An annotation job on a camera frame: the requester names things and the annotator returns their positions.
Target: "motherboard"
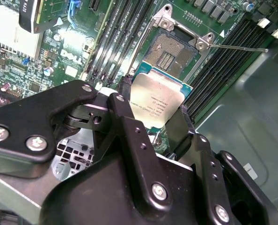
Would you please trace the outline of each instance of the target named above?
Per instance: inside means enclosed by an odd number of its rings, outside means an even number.
[[[180,104],[198,122],[275,39],[278,0],[0,0],[0,105],[131,76],[132,110],[163,154]]]

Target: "black ram slot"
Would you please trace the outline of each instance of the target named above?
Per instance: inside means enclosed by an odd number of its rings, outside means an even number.
[[[246,37],[248,37],[248,39],[250,40],[250,38],[249,38],[250,33],[251,33],[251,30],[246,29],[244,33],[239,34],[241,38],[236,41],[231,42],[230,45],[243,45],[243,46],[248,47],[247,44],[245,43],[245,41],[247,41]],[[194,103],[196,101],[199,102],[200,96],[204,93],[205,88],[207,86],[212,86],[213,81],[216,77],[226,76],[226,74],[222,73],[221,71],[224,68],[228,68],[229,65],[231,65],[229,63],[229,61],[231,59],[233,59],[235,54],[238,54],[238,50],[223,49],[218,54],[219,54],[219,58],[215,60],[215,63],[213,65],[206,66],[207,67],[205,70],[206,73],[205,74],[203,73],[204,77],[202,78],[202,81],[200,81],[200,83],[193,86],[194,93],[192,93],[192,95],[190,96],[191,101],[188,104],[189,109],[194,109]]]
[[[249,24],[249,21],[240,23],[236,29],[230,34],[229,38],[224,41],[224,45],[232,45],[234,44],[234,41],[236,40],[238,35],[241,35],[242,32],[246,31],[246,26]],[[222,56],[222,53],[225,52],[225,49],[217,49],[215,52],[215,55],[210,59],[210,61],[207,63],[207,66],[203,68],[203,70],[200,72],[200,74],[206,74],[208,70],[214,69],[215,64],[217,63],[217,58]],[[193,82],[190,83],[192,87],[197,87],[196,85],[201,84],[202,80],[205,77],[203,76],[197,76]]]
[[[99,63],[102,62],[101,59],[103,59],[105,57],[105,55],[107,54],[108,49],[110,48],[110,44],[113,38],[113,35],[115,33],[115,29],[117,28],[117,23],[118,21],[121,19],[122,15],[123,15],[123,11],[125,9],[125,7],[127,6],[126,4],[126,0],[120,0],[119,2],[116,2],[115,7],[110,15],[109,18],[109,22],[108,24],[113,23],[113,26],[108,25],[106,30],[103,33],[102,39],[98,44],[98,47],[95,49],[95,53],[94,56],[91,60],[91,62],[89,63],[89,65],[87,66],[86,72],[91,76],[90,77],[90,82],[92,84],[94,84],[96,76],[98,71],[96,70],[96,68],[99,66]],[[99,59],[97,59],[97,53],[98,50],[102,47],[102,54],[99,57]]]
[[[255,40],[260,37],[258,32],[251,32],[248,37],[242,41],[242,45],[246,47],[253,46]],[[207,81],[202,88],[199,89],[198,95],[193,99],[191,104],[188,106],[192,109],[196,108],[196,104],[199,104],[200,101],[203,100],[201,95],[206,95],[211,90],[215,89],[215,87],[219,84],[220,81],[223,81],[225,77],[230,74],[230,71],[233,69],[234,65],[237,65],[237,62],[240,62],[240,58],[248,52],[239,51],[239,50],[229,50],[227,52],[226,60],[221,60],[219,66],[217,66],[216,70],[212,73],[211,80]]]
[[[261,40],[259,40],[259,43],[263,43],[266,40],[267,36],[265,35],[265,37],[261,37]],[[237,64],[236,67],[238,67],[238,69],[240,69],[240,67],[249,59],[249,57],[252,55],[252,52],[249,52],[247,55],[245,55],[243,57],[243,59],[241,60],[242,63]],[[229,75],[229,77],[232,77],[236,74],[236,71],[234,71],[233,73],[231,73]],[[192,117],[196,118],[199,113],[201,113],[201,111],[210,103],[210,101],[219,93],[219,91],[227,84],[227,82],[230,80],[230,78],[228,78],[227,80],[225,80],[223,83],[220,84],[220,86],[217,89],[214,89],[211,93],[211,95],[206,98],[199,106],[199,108],[196,108],[195,111],[193,111],[191,113]]]
[[[138,33],[140,27],[142,26],[142,22],[144,21],[144,18],[147,17],[148,15],[148,12],[149,12],[149,9],[151,8],[151,6],[153,5],[154,1],[152,0],[149,0],[148,2],[148,5],[146,6],[145,10],[143,10],[143,13],[140,14],[140,17],[138,19],[138,22],[136,23],[135,25],[135,28],[132,30],[132,32],[130,33],[131,35],[131,39],[130,41],[128,41],[126,47],[124,48],[124,50],[121,52],[120,56],[119,56],[119,59],[117,60],[117,63],[115,65],[115,67],[113,68],[112,72],[111,72],[111,75],[110,75],[110,78],[107,80],[107,87],[109,87],[112,83],[113,83],[113,80],[114,78],[116,77],[119,69],[120,69],[120,66],[123,62],[123,60],[125,59],[127,53],[129,52],[130,50],[130,47],[131,47],[131,44],[133,43],[133,41],[135,40],[136,38],[136,34]]]
[[[256,23],[244,19],[224,41],[224,45],[260,47],[268,38],[267,32]],[[188,114],[194,120],[207,104],[228,84],[252,52],[218,49],[198,76],[191,82],[193,92],[186,100]]]

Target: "chip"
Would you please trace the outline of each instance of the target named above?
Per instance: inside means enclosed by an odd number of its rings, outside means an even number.
[[[33,91],[33,92],[39,92],[40,86],[36,83],[32,83],[31,87],[30,87],[30,90]]]

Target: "green circuit board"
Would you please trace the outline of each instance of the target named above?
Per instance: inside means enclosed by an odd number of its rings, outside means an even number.
[[[22,98],[74,79],[87,81],[98,88],[102,86],[115,88],[120,78],[126,75],[132,53],[147,24],[166,4],[172,6],[173,19],[201,37],[212,33],[213,43],[217,45],[226,42],[248,14],[250,16],[260,14],[262,18],[274,21],[275,29],[278,28],[276,0],[254,0],[253,9],[248,13],[243,7],[245,0],[102,0],[96,1],[99,3],[94,10],[91,7],[92,2],[80,0],[80,5],[74,10],[72,18],[75,28],[67,17],[69,2],[63,0],[41,2],[40,22],[58,16],[59,11],[63,10],[60,22],[44,32],[39,56],[34,60],[27,60],[25,56],[13,53],[0,45],[0,87],[10,83],[11,90]],[[0,5],[18,12],[20,1],[0,0]],[[216,9],[220,10],[218,14],[215,14]],[[166,40],[178,37],[180,40],[177,41],[177,45],[182,45],[183,49],[193,55],[183,62],[177,71],[172,71],[172,65],[169,64],[167,68],[170,69],[167,73],[171,71],[176,74],[172,75],[177,79],[194,84],[198,75],[215,56],[217,49],[211,48],[209,53],[201,58],[198,50],[194,49],[195,46],[189,46],[188,42],[182,40],[182,36],[177,36],[175,30],[171,34],[165,32],[162,28],[152,28],[136,57],[134,69],[142,60],[147,59],[160,35],[166,35]],[[268,35],[258,47],[266,47],[273,39]],[[170,44],[161,43],[160,48]],[[195,121],[202,118],[258,55],[259,53],[253,53],[244,61],[241,69],[236,71],[227,85],[219,89],[207,107],[195,113],[197,114]],[[49,75],[45,73],[47,68],[52,70]],[[163,153],[167,148],[165,135],[165,131],[162,130],[163,144],[157,147],[159,153]]]

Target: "screw hole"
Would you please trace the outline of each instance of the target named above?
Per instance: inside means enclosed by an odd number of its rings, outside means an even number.
[[[119,101],[124,102],[124,97],[123,97],[123,96],[117,95],[116,98],[117,98]]]
[[[146,150],[146,145],[144,143],[141,143],[140,148]]]
[[[213,174],[212,177],[214,180],[218,180],[218,177],[215,174]]]
[[[100,116],[95,116],[93,118],[93,123],[94,124],[99,124],[99,123],[101,123],[101,121],[102,121],[102,118]]]

